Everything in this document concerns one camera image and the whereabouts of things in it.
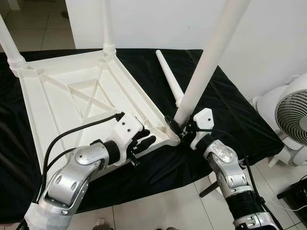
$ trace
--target tiled floor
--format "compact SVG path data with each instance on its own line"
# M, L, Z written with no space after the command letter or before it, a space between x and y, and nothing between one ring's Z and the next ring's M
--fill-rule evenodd
M5 23L19 51L74 49L65 9L65 0L26 1L20 11L10 11Z
M20 51L74 48L69 20L60 14L64 0L26 1L21 11L12 11L5 22ZM264 159L252 167L260 193L282 226L288 230L307 230L276 195L307 174L307 167L277 164L268 167ZM91 230L97 218L106 218L116 230L154 230L174 226L182 230L234 229L232 216L223 197L213 191L200 199L198 193L210 184L208 178L172 191L152 195L122 205L107 207L73 217L70 230ZM16 225L5 227L14 230Z

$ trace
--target electric fan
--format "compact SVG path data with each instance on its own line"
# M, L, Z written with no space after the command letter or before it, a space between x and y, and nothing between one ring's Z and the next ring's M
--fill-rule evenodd
M277 161L307 165L307 73L288 85L253 98L253 104L285 144L271 159L269 167Z

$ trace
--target robotic hand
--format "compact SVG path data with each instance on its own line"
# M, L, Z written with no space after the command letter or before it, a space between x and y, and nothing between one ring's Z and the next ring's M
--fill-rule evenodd
M206 193L220 187L234 217L233 224L236 230L281 229L271 214L264 211L262 207L264 200L248 183L239 166L236 152L210 135L214 126L211 109L203 109L194 115L193 120L189 121L183 130L170 117L165 119L182 141L190 143L193 150L198 149L203 152L204 158L208 160L217 178L216 184L208 188Z
M106 142L94 141L70 152L67 164L58 170L43 191L38 204L31 203L25 219L31 230L63 230L69 226L89 185L99 171L109 165L122 165L130 158L139 164L135 154L147 149L155 136L131 114L122 114Z

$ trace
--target black tablecloth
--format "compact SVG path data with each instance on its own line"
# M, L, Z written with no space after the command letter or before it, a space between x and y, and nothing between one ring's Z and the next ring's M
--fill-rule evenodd
M24 52L27 61L88 52L53 50ZM164 115L176 112L175 100L153 49L118 49L117 56ZM201 50L162 50L183 91ZM231 133L249 155L251 164L277 154L283 143L218 67L198 103L213 110L216 129ZM235 142L219 134L226 145L242 153ZM198 151L180 144L163 146L93 182L79 212L107 207L185 186L212 170ZM40 185L40 169L18 78L0 54L0 223L19 221Z

